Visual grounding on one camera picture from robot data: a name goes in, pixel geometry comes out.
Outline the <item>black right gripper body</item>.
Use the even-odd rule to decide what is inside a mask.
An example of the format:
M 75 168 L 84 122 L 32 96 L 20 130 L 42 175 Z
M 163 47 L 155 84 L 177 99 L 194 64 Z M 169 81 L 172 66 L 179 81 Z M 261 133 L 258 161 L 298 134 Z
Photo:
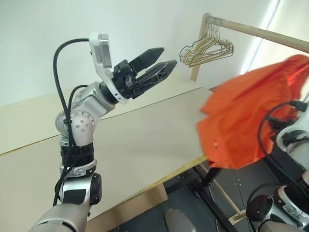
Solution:
M 282 130 L 290 125 L 289 121 L 284 121 L 273 116 L 269 116 L 268 123 L 272 130 Z

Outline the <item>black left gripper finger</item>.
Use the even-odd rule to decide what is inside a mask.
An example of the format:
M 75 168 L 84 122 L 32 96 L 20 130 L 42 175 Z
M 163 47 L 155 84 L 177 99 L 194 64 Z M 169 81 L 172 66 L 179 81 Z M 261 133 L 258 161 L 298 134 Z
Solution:
M 177 61 L 170 60 L 160 62 L 148 69 L 142 76 L 137 79 L 137 93 L 144 93 L 155 85 L 164 81 L 176 67 Z
M 134 73 L 139 73 L 140 71 L 153 65 L 161 54 L 164 52 L 163 47 L 150 48 L 137 56 L 135 59 L 129 62 L 129 65 Z

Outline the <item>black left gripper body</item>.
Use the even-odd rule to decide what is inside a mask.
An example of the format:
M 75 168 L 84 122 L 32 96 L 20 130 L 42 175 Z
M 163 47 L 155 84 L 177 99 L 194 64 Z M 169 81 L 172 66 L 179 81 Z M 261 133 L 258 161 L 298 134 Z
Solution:
M 114 66 L 112 82 L 124 98 L 135 99 L 146 91 L 136 79 L 137 74 L 144 69 L 146 62 L 141 58 L 131 62 L 124 59 Z

